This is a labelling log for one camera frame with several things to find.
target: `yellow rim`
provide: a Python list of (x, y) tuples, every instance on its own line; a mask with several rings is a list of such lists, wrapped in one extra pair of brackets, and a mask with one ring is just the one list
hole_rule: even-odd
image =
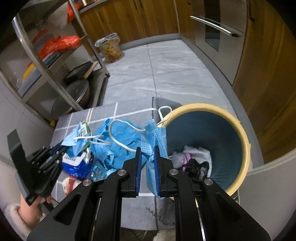
[(247, 134), (244, 131), (238, 119), (236, 119), (234, 116), (229, 114), (226, 110), (223, 110), (217, 106), (210, 105), (210, 104), (197, 103), (197, 104), (188, 104), (188, 105), (181, 106), (173, 110), (170, 117), (169, 115), (165, 116), (164, 119), (168, 119), (168, 120), (164, 122), (162, 126), (168, 126), (174, 119), (176, 119), (180, 115), (188, 112), (193, 112), (193, 111), (207, 111), (223, 117), (224, 119), (228, 120), (228, 122), (233, 126), (233, 128), (238, 133), (239, 138), (241, 139), (242, 150), (243, 150), (242, 166), (236, 179), (231, 184), (231, 186), (226, 190), (227, 194), (231, 196), (242, 184), (249, 168), (251, 144), (249, 143)]

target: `silver screw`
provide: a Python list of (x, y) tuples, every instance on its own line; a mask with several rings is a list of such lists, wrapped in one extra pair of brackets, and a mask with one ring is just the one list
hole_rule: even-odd
[(121, 170), (119, 170), (119, 171), (117, 172), (117, 174), (120, 175), (120, 176), (124, 176), (124, 175), (126, 174), (126, 170), (121, 169)]
[(91, 179), (85, 179), (85, 180), (83, 181), (83, 185), (84, 185), (84, 186), (89, 186), (89, 185), (91, 185)]
[(212, 179), (205, 179), (205, 185), (211, 186), (213, 184), (213, 180)]
[(178, 170), (176, 170), (176, 169), (171, 169), (171, 170), (169, 170), (169, 173), (170, 173), (171, 175), (177, 175), (179, 172), (178, 172)]

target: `oven door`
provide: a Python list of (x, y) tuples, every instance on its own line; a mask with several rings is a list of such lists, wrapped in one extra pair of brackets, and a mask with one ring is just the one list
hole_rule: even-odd
[(233, 84), (245, 39), (245, 0), (193, 0), (195, 45), (200, 48)]

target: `white ear loop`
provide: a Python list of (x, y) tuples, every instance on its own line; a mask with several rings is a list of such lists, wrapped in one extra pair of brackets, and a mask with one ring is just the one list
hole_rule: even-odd
[[(162, 109), (170, 109), (170, 114), (169, 114), (168, 118), (166, 118), (165, 120), (163, 119), (163, 115), (162, 115), (162, 113), (161, 113), (161, 110), (162, 110)], [(167, 106), (167, 105), (162, 106), (162, 107), (160, 107), (160, 108), (158, 109), (158, 114), (159, 114), (159, 117), (160, 117), (161, 121), (160, 121), (159, 123), (157, 123), (157, 125), (162, 124), (162, 125), (161, 125), (161, 127), (162, 127), (162, 126), (163, 126), (163, 123), (166, 122), (166, 121), (170, 118), (170, 116), (171, 116), (171, 114), (172, 114), (172, 108), (171, 108), (170, 106)]]
[(122, 147), (125, 148), (126, 150), (131, 151), (131, 152), (136, 152), (135, 149), (131, 149), (131, 148), (129, 148), (128, 146), (122, 144), (121, 142), (119, 142), (118, 140), (116, 140), (116, 139), (113, 137), (113, 135), (112, 135), (112, 126), (113, 126), (113, 124), (114, 124), (116, 121), (119, 121), (119, 122), (122, 122), (122, 123), (128, 124), (128, 125), (129, 125), (131, 128), (133, 128), (136, 132), (144, 133), (146, 130), (145, 130), (145, 129), (138, 129), (138, 128), (132, 126), (132, 125), (131, 125), (130, 123), (128, 123), (127, 121), (123, 121), (123, 120), (119, 120), (119, 119), (115, 119), (115, 120), (111, 121), (111, 123), (110, 123), (110, 126), (109, 126), (109, 136), (110, 136), (110, 138), (111, 138), (116, 144), (122, 146)]
[(101, 145), (112, 145), (112, 142), (108, 142), (108, 141), (99, 139), (98, 137), (103, 137), (103, 135), (74, 137), (73, 140), (75, 140), (75, 139), (94, 139), (94, 140), (97, 140), (99, 142), (90, 141), (90, 143), (101, 144)]

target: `trash can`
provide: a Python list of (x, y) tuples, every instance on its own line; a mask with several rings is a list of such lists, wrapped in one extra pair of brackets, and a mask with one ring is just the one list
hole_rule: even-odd
[(100, 48), (100, 51), (108, 63), (114, 63), (120, 60), (123, 56), (119, 48), (119, 42), (120, 38), (114, 33), (97, 40), (94, 45)]
[(210, 178), (230, 196), (239, 188), (249, 167), (251, 145), (235, 117), (214, 105), (188, 104), (173, 110), (163, 126), (168, 155), (185, 145), (205, 148), (212, 159)]

